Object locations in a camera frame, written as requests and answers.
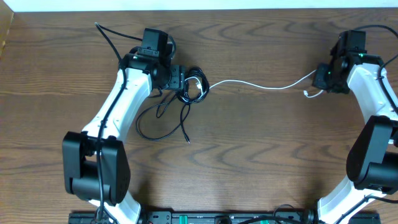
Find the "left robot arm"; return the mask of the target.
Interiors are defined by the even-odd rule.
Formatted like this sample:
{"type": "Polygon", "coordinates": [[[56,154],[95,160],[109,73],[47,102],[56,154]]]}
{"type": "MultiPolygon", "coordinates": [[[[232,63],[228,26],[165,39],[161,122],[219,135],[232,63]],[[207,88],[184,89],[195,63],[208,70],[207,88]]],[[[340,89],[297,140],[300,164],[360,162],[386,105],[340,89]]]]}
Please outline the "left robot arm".
{"type": "Polygon", "coordinates": [[[177,48],[167,33],[146,28],[142,44],[118,55],[117,79],[96,116],[62,141],[65,190],[96,206],[71,213],[69,223],[138,223],[141,205],[129,193],[124,141],[141,104],[154,89],[182,90],[185,68],[172,65],[177,48]]]}

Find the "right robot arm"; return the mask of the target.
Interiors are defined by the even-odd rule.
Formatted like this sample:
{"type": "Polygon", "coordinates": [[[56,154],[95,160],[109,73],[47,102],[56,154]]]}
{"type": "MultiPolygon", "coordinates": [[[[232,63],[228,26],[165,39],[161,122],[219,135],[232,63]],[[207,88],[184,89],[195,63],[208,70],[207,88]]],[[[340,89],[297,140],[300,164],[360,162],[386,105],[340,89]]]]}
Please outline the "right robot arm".
{"type": "Polygon", "coordinates": [[[397,96],[387,79],[387,62],[365,49],[363,26],[339,34],[330,63],[318,65],[312,85],[328,93],[353,93],[364,118],[364,127],[346,159],[344,179],[314,209],[307,209],[302,223],[349,223],[371,202],[396,204],[386,195],[397,192],[397,96]]]}

